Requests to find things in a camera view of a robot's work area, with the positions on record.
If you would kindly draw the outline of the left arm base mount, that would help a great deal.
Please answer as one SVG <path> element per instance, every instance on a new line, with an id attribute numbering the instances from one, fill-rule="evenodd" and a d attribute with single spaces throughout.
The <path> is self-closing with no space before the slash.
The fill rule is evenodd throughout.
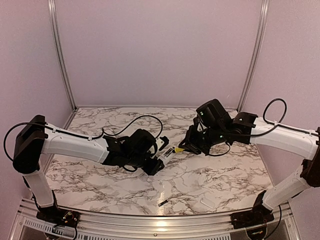
<path id="1" fill-rule="evenodd" d="M 52 206 L 39 207 L 36 217 L 40 220 L 53 223 L 56 226 L 76 228 L 79 222 L 80 213 L 74 210 L 67 210 L 58 207 L 54 201 Z"/>

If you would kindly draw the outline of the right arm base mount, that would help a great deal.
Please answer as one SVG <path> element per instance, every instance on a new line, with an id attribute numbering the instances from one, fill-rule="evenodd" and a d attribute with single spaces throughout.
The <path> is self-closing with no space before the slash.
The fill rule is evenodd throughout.
<path id="1" fill-rule="evenodd" d="M 235 212 L 230 215 L 231 224 L 234 229 L 247 228 L 260 224 L 266 224 L 275 219 L 272 210 L 263 206 L 263 197 L 266 190 L 258 194 L 252 209 Z"/>

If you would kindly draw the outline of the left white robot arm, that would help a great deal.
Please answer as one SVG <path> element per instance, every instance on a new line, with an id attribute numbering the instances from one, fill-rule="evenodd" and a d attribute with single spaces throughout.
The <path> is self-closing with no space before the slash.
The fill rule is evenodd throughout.
<path id="1" fill-rule="evenodd" d="M 79 134 L 58 128 L 46 122 L 43 115 L 36 115 L 15 139 L 13 168 L 22 174 L 27 186 L 44 215 L 53 223 L 63 219 L 63 211 L 56 205 L 53 191 L 40 166 L 44 154 L 81 158 L 105 166 L 130 166 L 141 168 L 153 176 L 164 168 L 156 154 L 162 151 L 169 139 L 159 133 L 153 136 L 145 129 L 137 129 L 130 136 L 117 137 L 102 132 L 99 136 Z"/>

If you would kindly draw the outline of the white remote control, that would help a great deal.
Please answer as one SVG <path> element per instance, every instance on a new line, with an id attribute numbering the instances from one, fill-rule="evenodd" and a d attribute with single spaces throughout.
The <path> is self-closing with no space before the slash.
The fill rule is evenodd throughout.
<path id="1" fill-rule="evenodd" d="M 170 146 L 168 149 L 164 149 L 162 152 L 158 153 L 156 157 L 158 160 L 161 160 L 164 165 L 167 165 L 176 153 L 175 149 L 175 146 Z"/>

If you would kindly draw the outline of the white battery compartment cover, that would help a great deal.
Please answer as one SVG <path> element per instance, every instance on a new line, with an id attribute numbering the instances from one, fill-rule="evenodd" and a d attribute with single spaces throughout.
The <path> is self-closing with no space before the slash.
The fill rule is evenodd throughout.
<path id="1" fill-rule="evenodd" d="M 215 203 L 205 197 L 202 197 L 200 199 L 200 203 L 202 203 L 203 205 L 207 206 L 210 209 L 213 209 L 215 207 Z"/>

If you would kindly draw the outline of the yellow handled screwdriver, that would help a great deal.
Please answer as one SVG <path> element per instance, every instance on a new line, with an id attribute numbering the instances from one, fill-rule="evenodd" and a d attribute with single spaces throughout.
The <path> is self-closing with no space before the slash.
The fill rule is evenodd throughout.
<path id="1" fill-rule="evenodd" d="M 176 147 L 176 148 L 174 149 L 174 152 L 175 152 L 175 153 L 181 153 L 181 152 L 183 152 L 183 151 L 185 151 L 185 149 L 179 148 L 179 147 Z"/>

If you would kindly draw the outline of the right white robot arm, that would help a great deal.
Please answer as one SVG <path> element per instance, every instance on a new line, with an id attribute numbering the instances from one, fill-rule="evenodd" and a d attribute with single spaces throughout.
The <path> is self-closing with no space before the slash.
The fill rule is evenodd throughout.
<path id="1" fill-rule="evenodd" d="M 275 187 L 258 195 L 247 219 L 258 224 L 267 213 L 311 187 L 320 186 L 320 131 L 268 121 L 263 115 L 240 112 L 234 118 L 218 99 L 196 109 L 197 116 L 178 147 L 195 155 L 210 155 L 211 147 L 225 143 L 256 144 L 303 157 L 301 166 Z"/>

